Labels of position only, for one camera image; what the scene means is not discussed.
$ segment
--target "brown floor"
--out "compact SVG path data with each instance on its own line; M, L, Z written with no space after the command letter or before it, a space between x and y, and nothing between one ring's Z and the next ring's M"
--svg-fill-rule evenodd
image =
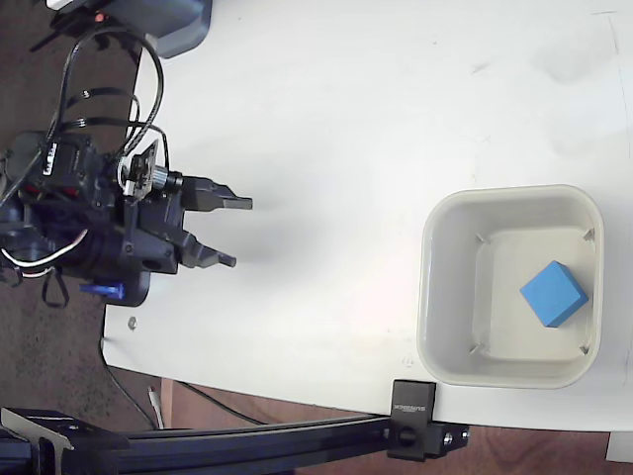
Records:
M61 39L29 53L48 33L51 12L44 2L0 0L0 149L22 130L48 126L59 78L72 41ZM134 86L136 67L115 46L82 54L71 90L80 87ZM130 104L111 99L93 104L98 115L126 117ZM100 131L102 148L114 148L121 131ZM71 303L51 310L32 295L40 282L19 289L0 286L0 407L57 409L104 428L146 428L117 391L97 358L103 305L77 292L71 282ZM155 378L117 371L122 382L148 408L146 387ZM306 421L341 414L337 411L214 391L219 399L268 422ZM176 385L173 423L185 428L227 428L242 424L200 397ZM622 474L633 466L604 461L606 433L553 432L475 427L468 448L445 459L414 464L388 460L384 454L359 457L306 469L307 474Z
M221 402L268 423L313 421L350 413L201 388ZM247 427L177 383L163 381L163 407L174 428ZM604 460L608 433L473 427L469 446L438 460L414 463L376 453L302 469L330 474L633 474L633 464Z

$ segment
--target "white cable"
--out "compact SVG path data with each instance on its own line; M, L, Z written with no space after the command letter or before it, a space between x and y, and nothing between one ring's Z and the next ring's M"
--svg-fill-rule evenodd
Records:
M119 159L119 164L117 164L117 183L119 183L119 186L121 187L122 190L126 189L126 185L123 182L123 167L124 167L124 163L123 163L124 157L122 156Z
M71 250L73 250L76 246L81 244L81 242L83 241L83 239L86 237L87 234L88 234L88 230L83 230L79 234L79 236L73 242L71 242L69 245L67 245L66 247L61 248L57 252L54 252L53 254L51 254L51 255L49 255L47 257L43 257L40 260L35 260L35 261L18 260L13 255L11 255L7 251L7 249L2 249L2 254L7 259L9 259L11 262L13 262L15 265L17 265L18 267L24 267L24 268L40 267L40 266L45 265L45 264L50 264L54 260L62 257L64 254L66 254L66 253L70 252Z
M165 421L162 418L162 410L160 409L160 396L158 396L158 393L152 386L147 388L147 394L149 395L149 402L156 413L158 428L165 428Z
M49 272L53 271L54 269L55 269L54 267L49 267L43 270L42 272L35 272L33 274L25 274L24 272L22 272L22 276L25 279L37 279L39 277L44 277L45 275L47 275Z

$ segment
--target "black cable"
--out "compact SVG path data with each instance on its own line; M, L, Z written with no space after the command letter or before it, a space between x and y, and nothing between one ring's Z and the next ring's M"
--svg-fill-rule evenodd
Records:
M79 94L75 94L70 99L68 99L68 102L66 102L66 110L70 109L81 101L92 99L93 97L98 96L129 97L130 99L132 99L133 104L136 106L134 121L138 122L140 120L140 101L138 100L138 97L135 94L126 91L125 89L121 89L120 87L95 87L93 89L83 90ZM126 141L124 142L122 149L125 148L128 143L130 143L134 132L135 130L131 129L130 132L126 135Z
M53 113L52 120L50 122L50 127L48 128L48 132L46 133L45 143L43 144L43 146L40 147L36 155L33 157L33 159L29 162L27 167L24 169L20 177L12 183L9 189L2 196L2 199L0 199L0 209L5 205L7 201L11 199L11 197L13 197L13 195L16 193L16 191L18 191L18 188L20 188L20 186L22 185L26 177L29 175L33 167L36 165L36 163L40 161L40 158L42 157L44 153L42 148L44 147L44 149L48 151L51 147L53 138L59 132L59 127L63 120L64 112L67 108L66 93L68 90L68 82L70 80L70 73L72 72L72 67L74 66L74 63L77 59L77 55L79 51L86 45L86 43L88 43L93 38L99 35L108 35L111 33L127 34L145 47L145 49L149 53L149 56L151 57L151 60L153 61L154 66L156 68L156 76L157 76L157 81L158 81L157 86L156 86L156 98L154 99L154 105L152 106L151 111L149 112L149 115L147 116L147 120L144 122L144 125L140 128L138 133L133 138L131 138L131 142L126 142L125 148L122 150L122 155L129 154L140 143L144 135L150 129L151 124L153 123L154 119L156 118L156 115L158 114L158 109L160 108L160 104L162 102L162 95L164 92L164 73L162 70L162 65L160 64L160 58L158 57L158 53L156 52L154 47L151 45L151 43L148 42L144 37L134 32L131 32L125 27L105 27L99 30L94 30L92 32L86 33L79 40L77 40L73 49L71 50L71 52L68 54L68 57L66 58L66 63L63 67L63 72L61 75L61 86L59 89L59 99L57 102L57 108L55 109L55 112Z
M223 411L227 411L229 414L233 414L234 416L236 416L237 418L242 419L243 421L247 421L248 423L255 424L256 426L266 426L266 423L263 423L262 421L259 421L259 420L255 419L255 418L252 418L251 416L247 416L246 414L241 413L240 411L236 411L235 409L230 408L229 406L227 406L227 405L221 403L220 401L218 401L213 396L208 395L204 391L199 390L198 388L196 388L195 386L192 386L189 383L185 383L183 381L176 381L176 382L178 384L180 384L181 386L187 388L188 390L193 391L198 396L200 396L202 398L205 398L210 403L215 404L216 406L218 406Z
M63 299L61 302L52 302L48 299L48 285L50 284L50 279L54 276L57 281L57 285L59 286L59 291L61 292L61 298ZM48 272L44 279L44 285L42 286L42 301L46 304L47 307L51 307L52 309L65 309L70 302L70 294L68 294L68 288L66 287L66 283L63 281L63 277L61 276L61 270L54 267L52 272Z
M50 129L48 130L48 134L46 135L46 144L50 144L52 138L59 132L59 127L63 121L63 115L66 110L66 93L68 90L68 83L70 80L70 73L72 72L72 67L77 59L77 55L79 51L85 46L93 38L100 35L108 35L112 33L123 33L132 38L134 38L137 42L141 43L144 48L149 53L151 60L154 63L156 68L156 76L157 76L157 86L156 86L156 97L154 99L154 104L147 116L147 120L145 121L145 126L143 126L138 134L136 134L133 141L129 144L129 146L124 150L124 154L130 153L132 149L134 149L142 140L143 136L149 130L149 126L153 123L156 115L158 114L158 109L160 108L160 104L162 102L162 95L164 92L164 73L162 70L162 65L160 64L160 58L158 57L158 53L154 49L154 47L141 35L134 33L127 29L126 27L105 27L99 30L94 30L92 32L88 32L83 35L77 42L75 46L71 50L68 58L66 59L66 63L63 68L63 73L61 76L61 87L59 90L59 101L57 103L57 109L55 110L55 114L53 115L52 122L50 124Z
M138 121L129 121L127 119L117 119L114 117L82 117L80 119L76 119L70 122L64 122L61 124L59 128L60 132L71 131L74 129L84 129L86 127L98 127L98 126L106 126L106 127L125 127L125 128L133 128L138 129L140 127L145 126L145 122ZM151 124L149 128L153 131L156 131L162 137L162 146L165 154L165 168L169 168L169 143L167 142L167 134L159 127Z
M108 363L106 362L106 358L103 355L103 340L104 340L104 337L105 337L105 334L106 334L106 312L105 312L105 310L104 310L103 314L104 315L103 315L103 319L102 319L102 322L101 322L101 338L99 338L99 347L97 348L97 351L99 352L99 357L101 358L101 362L103 363L103 367L105 368L106 372L110 376L110 379L112 379L112 382L115 383L115 386L117 386L117 388L119 388L119 391L121 391L123 393L123 395L128 399L128 401L130 401L130 403L142 415L142 417L151 426L151 428L153 430L158 430L158 425L154 422L154 420L151 418L151 416L145 411L145 409L143 409L140 406L140 404L136 401L136 399L133 398L130 395L130 393L126 390L126 388L124 388L121 385L121 383L119 382L117 377L114 375L114 373L110 369L110 366L108 366Z

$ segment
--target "black device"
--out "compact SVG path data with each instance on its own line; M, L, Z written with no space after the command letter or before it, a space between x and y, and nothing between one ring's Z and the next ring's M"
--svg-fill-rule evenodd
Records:
M235 265L234 257L184 231L184 215L251 209L252 201L209 178L158 165L157 141L124 164L99 153L89 135L61 134L41 166L28 169L43 147L45 133L22 133L3 163L5 188L26 172L0 208L0 249L17 278L61 272L88 279L84 288L107 303L137 306L150 272L175 274L179 264Z
M66 35L79 38L96 26L126 26L153 37L161 57L173 57L198 46L207 36L211 24L213 0L70 0L50 21L52 33L37 42L37 51L56 38ZM137 62L135 42L125 35L114 34L131 58ZM99 49L107 48L110 39L96 39Z
M0 423L9 432L0 430L0 471L24 475L279 474L382 450L393 458L423 462L465 447L470 438L468 426L432 419L434 395L433 383L395 381L390 417L126 434L55 411L2 409Z

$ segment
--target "blue component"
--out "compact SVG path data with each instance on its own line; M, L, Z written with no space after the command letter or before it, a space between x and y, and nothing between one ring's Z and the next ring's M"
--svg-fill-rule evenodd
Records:
M114 285L80 285L79 290L88 294L103 295L110 299L123 300L126 298L126 288L123 284Z
M570 269L556 260L530 280L521 294L543 325L550 328L559 326L588 301Z

